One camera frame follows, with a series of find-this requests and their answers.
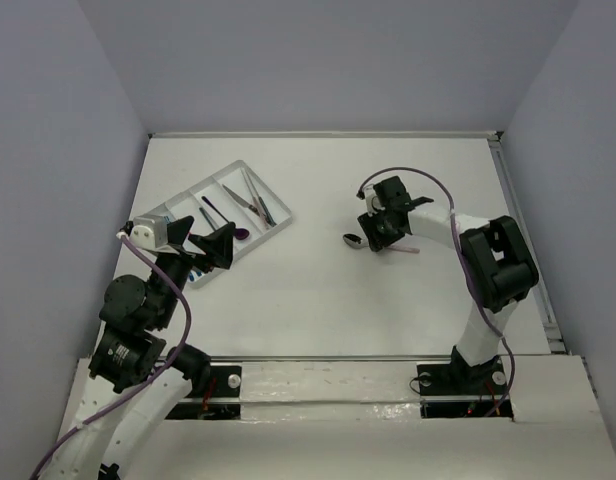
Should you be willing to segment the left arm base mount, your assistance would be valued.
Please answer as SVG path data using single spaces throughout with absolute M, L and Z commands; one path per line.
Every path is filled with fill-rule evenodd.
M 239 420 L 241 417 L 242 366 L 213 364 L 203 388 L 195 387 L 166 416 L 167 420 Z

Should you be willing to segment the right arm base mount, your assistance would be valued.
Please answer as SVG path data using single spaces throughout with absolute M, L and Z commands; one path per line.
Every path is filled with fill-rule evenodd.
M 449 364 L 417 366 L 409 388 L 419 396 L 423 419 L 513 417 L 510 400 L 500 403 L 508 380 L 501 362 L 484 376 L 464 383 L 451 380 L 448 373 Z

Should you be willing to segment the dark grey chopstick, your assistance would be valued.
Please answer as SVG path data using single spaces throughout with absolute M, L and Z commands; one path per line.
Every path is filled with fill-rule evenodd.
M 206 221 L 206 223 L 210 226 L 212 231 L 217 231 L 218 227 L 216 223 L 213 221 L 212 217 L 208 214 L 208 212 L 201 206 L 198 208 L 198 210 L 201 213 L 204 220 Z

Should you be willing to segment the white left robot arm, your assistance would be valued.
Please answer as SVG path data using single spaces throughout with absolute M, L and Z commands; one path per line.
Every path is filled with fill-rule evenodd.
M 116 234 L 151 274 L 123 275 L 104 293 L 103 333 L 69 430 L 35 467 L 34 479 L 120 479 L 155 428 L 188 395 L 208 400 L 219 381 L 211 358 L 188 344 L 190 273 L 227 270 L 236 226 L 192 233 L 192 216 L 137 216 Z

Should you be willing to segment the purple spoon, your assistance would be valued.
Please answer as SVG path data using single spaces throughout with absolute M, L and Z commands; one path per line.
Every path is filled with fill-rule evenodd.
M 229 219 L 219 211 L 217 207 L 206 197 L 202 196 L 202 200 L 212 209 L 214 210 L 225 222 L 229 222 Z M 234 237 L 236 240 L 245 241 L 250 237 L 250 231 L 246 228 L 236 227 L 234 230 Z

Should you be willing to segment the blue fork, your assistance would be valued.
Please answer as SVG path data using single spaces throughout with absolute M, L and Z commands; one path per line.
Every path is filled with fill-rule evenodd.
M 189 273 L 188 280 L 190 282 L 197 282 L 197 281 L 199 281 L 202 278 L 202 276 L 203 276 L 202 272 L 197 271 L 197 270 L 192 270 Z

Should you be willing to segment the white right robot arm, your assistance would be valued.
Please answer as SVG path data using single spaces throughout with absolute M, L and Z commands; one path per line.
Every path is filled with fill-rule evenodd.
M 425 396 L 478 395 L 502 372 L 499 352 L 509 348 L 504 331 L 518 305 L 539 281 L 539 272 L 517 222 L 461 214 L 452 196 L 441 206 L 412 197 L 398 168 L 373 174 L 357 191 L 366 211 L 358 223 L 371 251 L 392 247 L 407 235 L 444 245 L 457 255 L 472 307 L 445 364 L 426 364 L 415 376 Z

